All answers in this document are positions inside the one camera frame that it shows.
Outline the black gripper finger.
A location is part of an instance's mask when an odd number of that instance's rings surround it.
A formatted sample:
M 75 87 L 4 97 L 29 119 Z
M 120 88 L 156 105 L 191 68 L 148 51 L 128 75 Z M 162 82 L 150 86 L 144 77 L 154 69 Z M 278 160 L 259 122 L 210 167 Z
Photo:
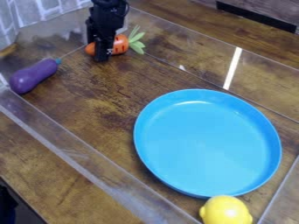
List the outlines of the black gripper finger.
M 87 39 L 88 39 L 88 44 L 95 42 L 95 31 L 94 28 L 91 26 L 87 26 Z
M 106 62 L 110 59 L 110 56 L 114 52 L 114 42 L 115 37 L 107 36 L 102 38 L 99 36 L 95 37 L 95 61 L 96 62 Z

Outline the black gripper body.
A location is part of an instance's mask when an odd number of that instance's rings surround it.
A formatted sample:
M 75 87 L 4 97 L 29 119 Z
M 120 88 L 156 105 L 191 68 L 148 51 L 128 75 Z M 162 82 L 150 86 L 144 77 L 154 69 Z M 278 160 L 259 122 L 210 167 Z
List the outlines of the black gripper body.
M 116 31 L 124 26 L 124 19 L 130 11 L 127 0 L 91 0 L 91 2 L 85 25 L 94 28 L 95 36 L 115 37 Z

